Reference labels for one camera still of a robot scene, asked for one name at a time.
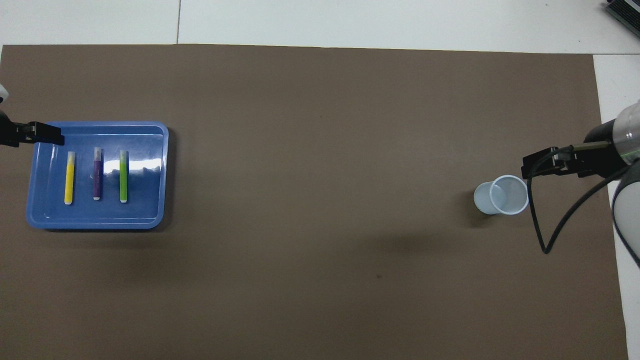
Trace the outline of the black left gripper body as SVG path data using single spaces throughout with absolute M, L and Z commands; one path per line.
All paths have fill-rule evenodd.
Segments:
M 0 111 L 0 145 L 18 148 L 20 139 L 20 127 L 4 111 Z

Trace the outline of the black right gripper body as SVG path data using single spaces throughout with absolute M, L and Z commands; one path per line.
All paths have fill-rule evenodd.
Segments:
M 583 139 L 584 143 L 605 141 L 609 143 L 606 147 L 587 150 L 583 153 L 587 167 L 592 170 L 592 173 L 602 178 L 607 178 L 627 166 L 613 141 L 614 123 L 615 120 L 610 120 L 596 126 Z

